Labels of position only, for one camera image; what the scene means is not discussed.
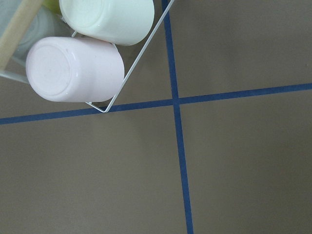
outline gray tile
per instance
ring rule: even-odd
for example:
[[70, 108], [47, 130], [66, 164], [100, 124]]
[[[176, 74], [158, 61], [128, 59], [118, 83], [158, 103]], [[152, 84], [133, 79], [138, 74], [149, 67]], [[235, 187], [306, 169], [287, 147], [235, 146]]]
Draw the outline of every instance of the gray tile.
[[[162, 14], [161, 1], [155, 1], [155, 11], [154, 25]], [[118, 47], [124, 60], [126, 72], [130, 69], [145, 41], [146, 39], [134, 46]], [[25, 74], [24, 68], [14, 63], [10, 64], [8, 70]], [[39, 97], [30, 86], [4, 78], [0, 78], [0, 87], [0, 118], [89, 108], [85, 103], [46, 101]], [[171, 87], [167, 50], [164, 27], [161, 25], [116, 100], [116, 104], [169, 98], [171, 98]], [[96, 105], [104, 106], [107, 103], [96, 103]]]
[[1, 233], [186, 233], [171, 107], [0, 132]]
[[311, 233], [311, 98], [182, 106], [195, 233]]
[[177, 0], [180, 96], [311, 82], [311, 11], [309, 0]]

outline blue grout line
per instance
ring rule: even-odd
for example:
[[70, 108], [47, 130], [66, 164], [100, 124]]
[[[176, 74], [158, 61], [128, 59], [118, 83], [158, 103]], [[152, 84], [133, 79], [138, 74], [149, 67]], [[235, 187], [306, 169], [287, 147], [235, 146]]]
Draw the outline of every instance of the blue grout line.
[[[168, 1], [162, 0], [163, 11], [166, 9], [167, 5], [168, 5]], [[178, 156], [179, 156], [182, 193], [183, 193], [183, 200], [184, 200], [186, 229], [187, 229], [188, 234], [194, 234], [189, 182], [188, 182], [188, 176], [187, 176], [187, 166], [186, 166], [186, 157], [185, 157], [185, 149], [184, 149], [183, 130], [182, 130], [181, 110], [180, 110], [180, 103], [179, 103], [177, 78], [176, 78], [175, 54], [174, 54], [174, 46], [173, 46], [169, 13], [166, 15], [164, 19], [164, 25], [165, 25], [165, 36], [166, 36], [167, 53], [168, 53], [171, 92], [172, 92], [173, 108], [174, 108], [174, 116], [175, 116], [175, 132], [176, 132], [176, 140], [177, 140], [177, 148], [178, 148]]]
[[[183, 104], [192, 104], [192, 103], [197, 103], [197, 102], [218, 101], [218, 100], [233, 99], [233, 98], [246, 98], [246, 97], [262, 96], [262, 95], [297, 92], [297, 91], [304, 91], [304, 90], [312, 90], [312, 83], [271, 87], [271, 88], [263, 88], [263, 89], [244, 90], [244, 91], [235, 91], [235, 92], [228, 92], [228, 93], [221, 93], [221, 94], [209, 94], [209, 95], [201, 95], [201, 96], [193, 96], [193, 97], [180, 97], [178, 102], [180, 103], [180, 105], [183, 105]], [[177, 102], [177, 100], [165, 99], [165, 100], [157, 100], [157, 101], [147, 101], [147, 102], [115, 105], [115, 106], [112, 106], [110, 112], [120, 112], [120, 111], [130, 111], [130, 110], [140, 110], [140, 109], [155, 108], [155, 107], [172, 106], [174, 101]], [[72, 110], [72, 111], [61, 111], [61, 112], [28, 115], [28, 116], [7, 117], [7, 118], [0, 118], [0, 125], [40, 121], [40, 120], [47, 120], [47, 119], [87, 116], [87, 115], [94, 115], [94, 114], [100, 114], [100, 112], [94, 108], [89, 108], [89, 109], [80, 109], [80, 110]]]

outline wooden stick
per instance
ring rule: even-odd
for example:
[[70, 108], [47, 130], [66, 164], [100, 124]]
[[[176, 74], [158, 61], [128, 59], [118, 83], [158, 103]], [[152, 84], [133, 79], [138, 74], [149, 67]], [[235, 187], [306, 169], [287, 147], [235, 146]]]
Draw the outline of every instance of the wooden stick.
[[0, 70], [4, 70], [20, 40], [42, 5], [43, 0], [22, 0], [0, 38]]

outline white cup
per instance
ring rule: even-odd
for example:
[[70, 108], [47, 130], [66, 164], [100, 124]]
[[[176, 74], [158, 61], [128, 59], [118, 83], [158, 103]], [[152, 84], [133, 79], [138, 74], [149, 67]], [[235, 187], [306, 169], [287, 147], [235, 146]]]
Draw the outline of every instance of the white cup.
[[143, 40], [155, 14], [153, 0], [59, 0], [59, 5], [74, 30], [119, 45]]
[[35, 92], [47, 100], [100, 102], [118, 92], [124, 65], [108, 42], [50, 37], [31, 48], [26, 73]]
[[[3, 34], [20, 2], [21, 0], [0, 0], [0, 35]], [[12, 58], [20, 65], [25, 66], [28, 51], [33, 44], [42, 38], [51, 36], [70, 36], [70, 29], [58, 16], [43, 6], [39, 9]]]

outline dish rack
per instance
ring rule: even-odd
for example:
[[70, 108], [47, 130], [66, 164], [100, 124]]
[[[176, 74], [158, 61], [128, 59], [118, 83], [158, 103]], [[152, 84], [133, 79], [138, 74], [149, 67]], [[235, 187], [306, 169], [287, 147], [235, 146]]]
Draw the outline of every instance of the dish rack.
[[[163, 14], [159, 18], [157, 24], [153, 28], [152, 32], [148, 36], [146, 42], [144, 43], [141, 51], [139, 52], [137, 58], [133, 62], [130, 70], [126, 74], [122, 85], [118, 92], [113, 96], [110, 103], [106, 107], [105, 110], [95, 106], [92, 102], [86, 102], [89, 106], [97, 109], [102, 113], [107, 113], [110, 111], [111, 107], [113, 106], [114, 102], [116, 101], [117, 97], [119, 96], [122, 88], [126, 84], [127, 80], [129, 79], [130, 75], [134, 71], [136, 65], [140, 61], [143, 53], [145, 52], [146, 48], [150, 44], [151, 40], [153, 39], [155, 33], [157, 32], [158, 28], [160, 27], [161, 23], [165, 19], [167, 13], [171, 9], [175, 0], [171, 0], [168, 3], [168, 6], [163, 11]], [[28, 83], [28, 79], [25, 76], [15, 74], [9, 71], [6, 71], [5, 68], [13, 55], [14, 51], [16, 50], [19, 42], [23, 38], [23, 35], [26, 33], [28, 27], [30, 26], [33, 18], [36, 16], [38, 10], [40, 9], [43, 0], [22, 0], [19, 7], [17, 8], [15, 14], [13, 15], [11, 21], [9, 22], [6, 30], [4, 31], [3, 35], [0, 38], [0, 76], [16, 81], [20, 81], [23, 83]], [[72, 37], [75, 37], [77, 32], [75, 31], [72, 34]]]

